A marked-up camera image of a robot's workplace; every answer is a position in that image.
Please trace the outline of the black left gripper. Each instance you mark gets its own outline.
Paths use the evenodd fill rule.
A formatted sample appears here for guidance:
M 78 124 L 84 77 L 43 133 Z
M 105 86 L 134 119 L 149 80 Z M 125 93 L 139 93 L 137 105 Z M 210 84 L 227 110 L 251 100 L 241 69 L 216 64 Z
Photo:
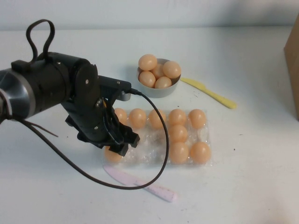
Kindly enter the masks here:
M 76 95 L 64 103 L 69 116 L 65 120 L 78 131 L 77 138 L 84 142 L 103 148 L 109 146 L 110 151 L 125 156 L 128 145 L 137 148 L 140 137 L 129 131 L 124 141 L 122 125 L 111 104 L 99 93 Z

